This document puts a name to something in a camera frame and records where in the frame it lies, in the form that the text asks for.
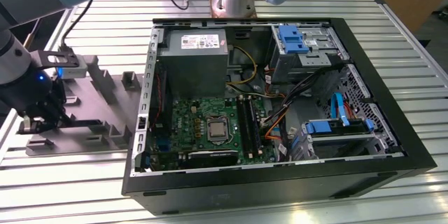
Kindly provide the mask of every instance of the slotted metal surface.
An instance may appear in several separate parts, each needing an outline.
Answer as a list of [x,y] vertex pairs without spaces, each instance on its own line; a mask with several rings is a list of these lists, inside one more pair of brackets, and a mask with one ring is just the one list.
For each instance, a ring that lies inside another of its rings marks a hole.
[[[60,31],[84,6],[74,14],[65,12],[46,49],[56,49]],[[258,17],[345,18],[438,167],[357,199],[154,218],[120,195],[125,152],[26,157],[29,137],[14,135],[18,121],[10,114],[0,130],[0,142],[5,140],[0,148],[0,221],[446,223],[448,82],[410,33],[393,14],[385,13],[388,7],[370,0],[289,0],[278,7],[256,1],[256,6]],[[209,17],[208,0],[192,0],[185,12],[169,0],[96,0],[66,43],[78,54],[97,54],[101,68],[110,74],[141,74],[152,19],[186,17]]]

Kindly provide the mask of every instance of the metal bracket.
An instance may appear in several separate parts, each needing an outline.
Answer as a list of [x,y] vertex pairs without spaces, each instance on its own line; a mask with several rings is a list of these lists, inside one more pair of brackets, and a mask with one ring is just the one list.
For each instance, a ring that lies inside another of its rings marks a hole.
[[326,67],[330,66],[328,56],[325,54],[301,55],[298,59],[302,67]]
[[[48,57],[56,58],[54,62],[50,62]],[[37,64],[37,69],[48,68],[76,68],[78,66],[78,60],[72,52],[54,52],[37,50],[30,52],[30,57]]]

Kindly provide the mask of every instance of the blue plastic latch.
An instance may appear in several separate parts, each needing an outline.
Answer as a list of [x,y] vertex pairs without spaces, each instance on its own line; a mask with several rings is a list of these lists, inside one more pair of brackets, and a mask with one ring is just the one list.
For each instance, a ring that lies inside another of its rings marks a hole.
[[310,123],[305,124],[305,127],[306,127],[308,134],[314,133],[314,128],[313,128],[313,125]]
[[333,95],[330,96],[330,118],[337,118],[337,112],[342,120],[342,125],[348,126],[350,123],[345,115],[342,94],[338,92],[334,92]]
[[372,132],[374,130],[374,123],[373,123],[373,121],[370,119],[365,119],[364,122],[365,122],[366,128],[369,129],[369,132]]
[[302,35],[296,26],[278,26],[278,37],[285,46],[286,54],[300,54],[309,51],[302,43]]
[[297,143],[298,143],[298,136],[296,136],[294,141],[292,142],[290,149],[293,149]]
[[328,121],[310,122],[305,124],[308,134],[330,132]]

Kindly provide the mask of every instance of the metal chassis frame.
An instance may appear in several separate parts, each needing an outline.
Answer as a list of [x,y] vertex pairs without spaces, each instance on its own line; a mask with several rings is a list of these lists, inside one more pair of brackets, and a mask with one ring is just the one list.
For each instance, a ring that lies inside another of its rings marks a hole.
[[[378,176],[382,174],[396,173],[396,171],[405,171],[402,176],[394,176],[393,179],[398,177],[414,176],[424,171],[436,167],[436,163],[418,139],[414,130],[410,126],[410,123],[404,116],[404,113],[397,105],[397,102],[381,80],[381,77],[370,63],[366,54],[354,38],[354,35],[345,23],[344,19],[340,18],[258,18],[258,19],[212,19],[212,18],[200,18],[200,19],[154,19],[153,24],[154,28],[161,28],[164,23],[170,23],[170,25],[177,25],[178,23],[185,23],[192,27],[206,27],[209,24],[213,26],[214,21],[218,21],[220,25],[222,23],[234,23],[246,26],[256,26],[256,22],[276,22],[276,23],[288,23],[288,22],[329,22],[330,26],[334,29],[334,32],[340,38],[341,44],[345,47],[346,52],[349,53],[354,66],[358,70],[366,88],[370,91],[370,94],[374,99],[376,105],[380,107],[384,113],[384,120],[390,126],[390,130],[398,140],[402,149],[405,151],[405,157],[396,157],[382,159],[372,159],[368,161],[349,161],[349,162],[325,162],[320,164],[305,164],[305,165],[290,165],[282,167],[270,167],[264,169],[240,169],[240,170],[221,170],[220,172],[204,172],[204,173],[173,173],[169,175],[160,176],[136,176],[136,173],[132,171],[134,167],[134,154],[132,149],[134,148],[138,138],[134,137],[133,148],[128,151],[128,159],[125,163],[124,171],[124,182],[122,182],[122,191],[124,195],[137,192],[148,191],[161,191],[178,188],[194,188],[202,186],[221,186],[221,185],[233,185],[233,184],[246,184],[246,183],[258,183],[276,180],[297,179],[297,178],[310,178],[310,177],[322,177],[322,176],[336,176],[346,174],[361,174],[361,173],[378,173]],[[150,35],[150,45],[148,53],[148,62],[146,64],[154,63],[154,53],[156,45],[158,38],[154,35]],[[145,82],[150,87],[152,76],[146,76],[145,73]],[[138,116],[144,115],[145,110],[140,108]]]

